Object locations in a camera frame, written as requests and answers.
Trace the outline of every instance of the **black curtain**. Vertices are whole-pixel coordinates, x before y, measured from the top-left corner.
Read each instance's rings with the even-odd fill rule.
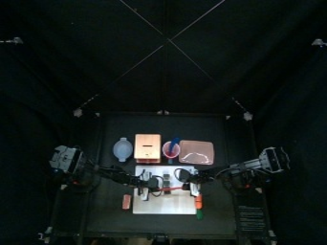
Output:
[[[268,196],[272,227],[284,244],[326,243],[326,65],[327,50],[316,48],[254,120],[259,148],[282,145],[291,160]]]

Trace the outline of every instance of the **orange object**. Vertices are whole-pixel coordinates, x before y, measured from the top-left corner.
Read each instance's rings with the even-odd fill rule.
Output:
[[[123,210],[128,210],[130,209],[130,207],[131,207],[131,199],[132,199],[132,196],[126,194],[124,198],[123,198]]]
[[[198,197],[195,198],[195,207],[198,210],[202,209],[202,194],[199,194]]]
[[[134,157],[138,163],[158,164],[162,161],[162,135],[136,134]]]

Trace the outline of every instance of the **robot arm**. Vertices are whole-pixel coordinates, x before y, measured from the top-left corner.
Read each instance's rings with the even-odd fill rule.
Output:
[[[244,179],[252,179],[258,175],[268,176],[272,173],[283,172],[290,169],[290,160],[282,147],[268,147],[263,149],[259,158],[247,162],[232,164],[228,167],[212,167],[199,170],[196,174],[190,174],[186,170],[179,170],[178,179],[184,183],[203,184],[222,176],[228,179],[236,179],[243,176]]]
[[[134,176],[119,166],[100,167],[91,160],[87,160],[77,147],[57,146],[49,164],[55,173],[64,172],[71,176],[71,183],[81,186],[89,184],[91,181],[87,178],[99,175],[124,186],[138,188],[139,193],[142,193],[143,188],[150,189],[150,192],[160,189],[158,176],[151,176],[148,180],[143,180],[143,174]]]

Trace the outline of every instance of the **cardboard box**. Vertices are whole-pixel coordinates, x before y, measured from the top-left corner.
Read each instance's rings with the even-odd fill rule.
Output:
[[[136,134],[134,157],[138,163],[158,164],[162,161],[162,135]]]

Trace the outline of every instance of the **black enclosure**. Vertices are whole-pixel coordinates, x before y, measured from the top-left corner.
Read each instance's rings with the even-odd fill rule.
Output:
[[[232,130],[242,160],[268,146],[291,159],[267,191],[279,241],[326,243],[324,0],[11,0],[0,13],[1,244],[37,244],[49,225],[53,148],[84,145],[88,156],[111,161],[100,137],[110,130],[120,137],[124,128],[134,135],[108,115],[164,132],[166,120],[190,120],[198,138],[222,145],[219,127],[202,120],[222,119],[224,134],[228,119],[250,124]],[[240,161],[230,153],[220,160]]]

